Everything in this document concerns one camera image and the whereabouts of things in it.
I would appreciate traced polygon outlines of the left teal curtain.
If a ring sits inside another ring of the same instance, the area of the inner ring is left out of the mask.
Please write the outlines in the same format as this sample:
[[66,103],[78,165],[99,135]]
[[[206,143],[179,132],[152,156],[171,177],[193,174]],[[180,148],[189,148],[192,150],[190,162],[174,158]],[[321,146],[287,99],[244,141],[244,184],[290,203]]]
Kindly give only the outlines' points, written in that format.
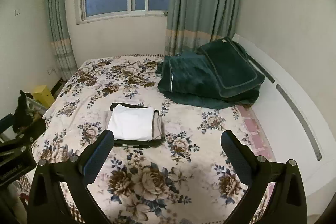
[[46,0],[51,47],[63,80],[77,71],[66,19],[65,0]]

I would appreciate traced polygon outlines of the white wall socket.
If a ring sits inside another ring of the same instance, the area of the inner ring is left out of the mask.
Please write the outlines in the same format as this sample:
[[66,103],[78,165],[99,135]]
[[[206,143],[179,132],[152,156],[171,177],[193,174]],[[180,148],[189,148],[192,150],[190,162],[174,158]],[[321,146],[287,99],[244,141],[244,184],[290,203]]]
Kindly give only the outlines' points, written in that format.
[[15,16],[19,15],[21,12],[19,9],[15,9]]

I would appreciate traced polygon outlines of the dark green blanket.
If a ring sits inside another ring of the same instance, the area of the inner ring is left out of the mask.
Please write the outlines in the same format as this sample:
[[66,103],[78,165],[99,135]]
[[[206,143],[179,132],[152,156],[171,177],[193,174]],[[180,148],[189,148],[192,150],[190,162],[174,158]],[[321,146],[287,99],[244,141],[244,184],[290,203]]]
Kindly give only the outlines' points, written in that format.
[[201,54],[166,56],[156,73],[161,76],[159,91],[176,103],[215,110],[244,105],[241,101],[220,97],[213,71]]

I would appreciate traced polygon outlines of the white bed headboard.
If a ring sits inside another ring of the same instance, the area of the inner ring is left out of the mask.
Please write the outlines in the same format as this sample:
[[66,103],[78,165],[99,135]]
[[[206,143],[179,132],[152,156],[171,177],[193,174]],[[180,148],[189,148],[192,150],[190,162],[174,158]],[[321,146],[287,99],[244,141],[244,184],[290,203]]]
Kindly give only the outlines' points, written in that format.
[[254,43],[235,34],[251,63],[265,75],[252,106],[277,162],[294,159],[307,199],[307,214],[323,214],[335,195],[335,139],[317,106],[298,82]]

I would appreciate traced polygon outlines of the dark green pillow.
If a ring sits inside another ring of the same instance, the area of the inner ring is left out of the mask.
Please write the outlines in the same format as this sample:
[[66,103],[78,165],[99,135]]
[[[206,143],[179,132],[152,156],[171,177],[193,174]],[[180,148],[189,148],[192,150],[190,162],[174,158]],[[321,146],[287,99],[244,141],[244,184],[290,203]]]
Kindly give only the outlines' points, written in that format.
[[200,46],[216,78],[220,97],[252,104],[260,94],[265,76],[248,60],[245,49],[228,36]]

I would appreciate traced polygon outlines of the yellow box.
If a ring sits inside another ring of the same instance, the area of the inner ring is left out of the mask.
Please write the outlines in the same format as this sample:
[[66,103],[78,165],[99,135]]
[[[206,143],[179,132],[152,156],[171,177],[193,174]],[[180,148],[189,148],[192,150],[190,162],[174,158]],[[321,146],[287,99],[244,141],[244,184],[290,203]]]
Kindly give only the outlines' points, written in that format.
[[47,85],[36,86],[33,90],[33,97],[46,108],[50,108],[55,102],[55,99]]

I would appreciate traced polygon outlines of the black garment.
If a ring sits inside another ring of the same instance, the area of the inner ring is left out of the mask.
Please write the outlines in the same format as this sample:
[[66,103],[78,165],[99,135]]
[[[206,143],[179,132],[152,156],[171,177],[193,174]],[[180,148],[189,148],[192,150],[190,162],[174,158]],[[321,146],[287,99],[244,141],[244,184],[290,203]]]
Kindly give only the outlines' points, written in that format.
[[107,129],[116,146],[158,147],[165,141],[165,130],[159,111],[152,107],[113,103]]

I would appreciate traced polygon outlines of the black item on basket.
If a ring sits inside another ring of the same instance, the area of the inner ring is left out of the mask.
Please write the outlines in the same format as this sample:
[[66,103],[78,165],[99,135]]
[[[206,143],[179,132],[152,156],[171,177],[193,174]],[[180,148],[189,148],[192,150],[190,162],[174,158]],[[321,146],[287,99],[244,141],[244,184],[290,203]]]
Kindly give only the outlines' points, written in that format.
[[13,131],[17,134],[23,128],[26,128],[33,122],[33,115],[28,111],[27,98],[33,99],[31,93],[25,93],[20,91],[20,96],[18,97],[18,106],[15,109],[14,121],[13,121]]

